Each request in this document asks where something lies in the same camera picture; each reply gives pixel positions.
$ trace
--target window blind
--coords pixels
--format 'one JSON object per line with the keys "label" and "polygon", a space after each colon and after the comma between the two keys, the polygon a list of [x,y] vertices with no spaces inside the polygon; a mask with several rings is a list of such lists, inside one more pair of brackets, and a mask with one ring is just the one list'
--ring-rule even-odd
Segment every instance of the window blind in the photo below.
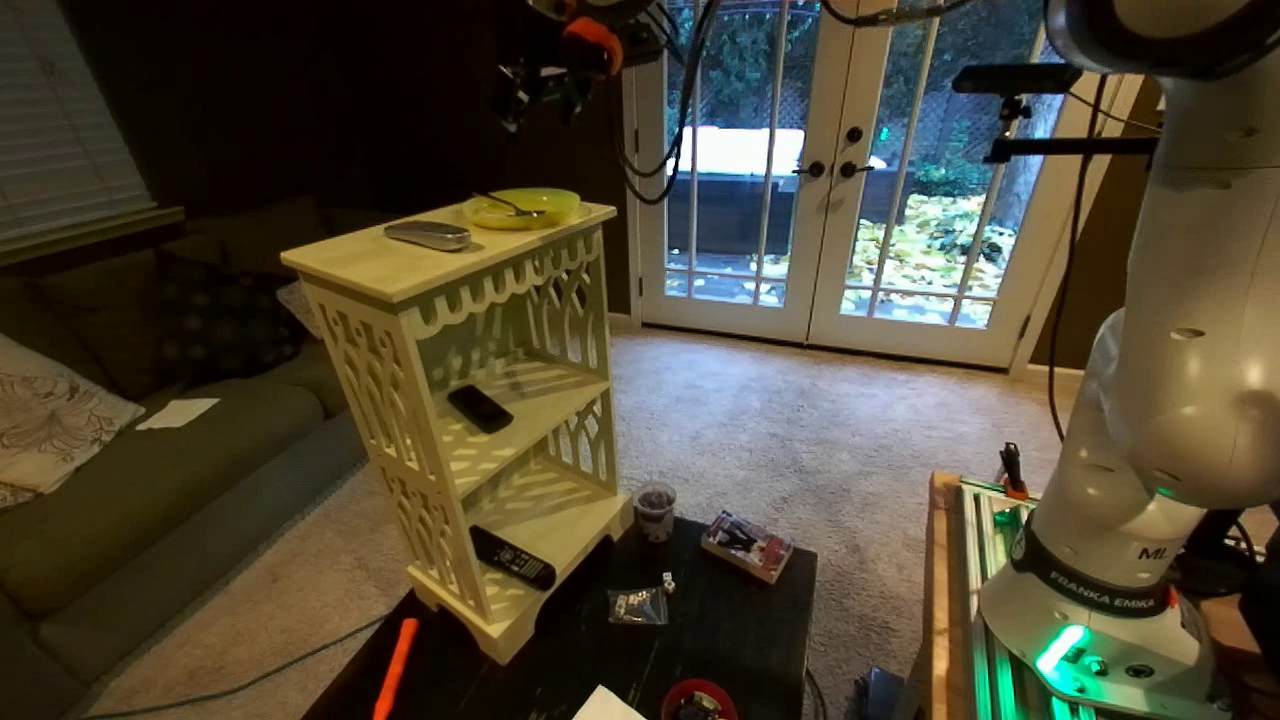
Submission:
{"label": "window blind", "polygon": [[157,209],[58,0],[0,0],[0,247]]}

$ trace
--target table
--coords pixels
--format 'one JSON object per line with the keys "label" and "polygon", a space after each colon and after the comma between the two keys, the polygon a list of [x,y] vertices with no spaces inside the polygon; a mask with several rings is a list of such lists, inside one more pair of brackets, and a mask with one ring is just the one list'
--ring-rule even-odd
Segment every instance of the table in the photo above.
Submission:
{"label": "table", "polygon": [[[968,604],[968,560],[965,560],[965,495],[961,475],[935,472],[927,481],[927,560],[923,560],[923,645],[914,667],[914,701],[902,715],[923,714],[927,720],[988,715],[978,701],[978,619]],[[1200,604],[1205,624],[1215,641],[1215,665],[1231,688],[1240,715],[1280,715],[1280,685],[1269,676],[1262,649],[1247,637],[1231,599]],[[1015,685],[1020,715],[1047,707],[1047,693],[1026,671]]]}
{"label": "table", "polygon": [[[699,554],[699,532],[703,523],[677,520],[672,546],[644,546],[635,530],[615,546],[605,542],[543,604],[536,637],[512,665],[493,665],[462,619],[405,596],[308,715],[370,715],[399,618],[415,618],[419,631],[396,715],[558,720],[607,685],[658,720],[677,681],[703,676],[728,688],[753,720],[795,720],[816,558],[795,548],[780,584],[761,584]],[[607,587],[651,587],[661,574],[677,578],[667,628],[607,624]]]}

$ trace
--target french door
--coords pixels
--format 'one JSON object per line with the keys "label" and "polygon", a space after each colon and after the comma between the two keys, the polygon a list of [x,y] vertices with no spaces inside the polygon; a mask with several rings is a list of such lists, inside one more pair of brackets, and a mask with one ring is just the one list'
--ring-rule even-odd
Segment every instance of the french door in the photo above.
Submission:
{"label": "french door", "polygon": [[[699,0],[667,10],[693,29]],[[1075,162],[984,165],[999,96],[958,96],[951,77],[1044,58],[1037,0],[860,31],[816,0],[723,0],[672,190],[651,176],[639,191],[663,203],[631,202],[639,322],[1014,370],[1057,292]],[[628,73],[631,162],[661,162],[679,82],[679,60]],[[1083,105],[1039,96],[1010,133],[1083,126]]]}

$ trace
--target carpet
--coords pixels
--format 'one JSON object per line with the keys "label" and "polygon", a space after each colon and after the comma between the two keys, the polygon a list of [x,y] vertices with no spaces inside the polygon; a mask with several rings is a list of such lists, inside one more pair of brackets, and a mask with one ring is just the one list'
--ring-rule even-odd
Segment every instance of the carpet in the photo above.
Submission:
{"label": "carpet", "polygon": [[[1044,487],[1057,459],[1037,381],[631,323],[612,331],[624,487],[663,481],[679,516],[714,520],[734,510],[820,558],[808,667],[831,715],[845,715],[852,681],[870,667],[914,667],[927,475],[997,475],[1005,442],[1026,450],[1034,487]],[[111,676],[94,715],[257,681],[379,619],[405,587],[393,510],[355,472]],[[246,693],[157,715],[306,715],[364,637]]]}

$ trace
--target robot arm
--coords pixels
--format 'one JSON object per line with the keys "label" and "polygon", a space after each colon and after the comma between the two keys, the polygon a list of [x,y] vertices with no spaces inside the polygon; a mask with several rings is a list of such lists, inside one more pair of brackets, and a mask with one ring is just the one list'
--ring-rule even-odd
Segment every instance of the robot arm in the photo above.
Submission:
{"label": "robot arm", "polygon": [[1222,715],[1169,567],[1208,510],[1280,495],[1280,3],[1047,0],[1047,31],[1075,63],[1154,73],[1169,107],[1125,308],[981,611],[1057,697]]}

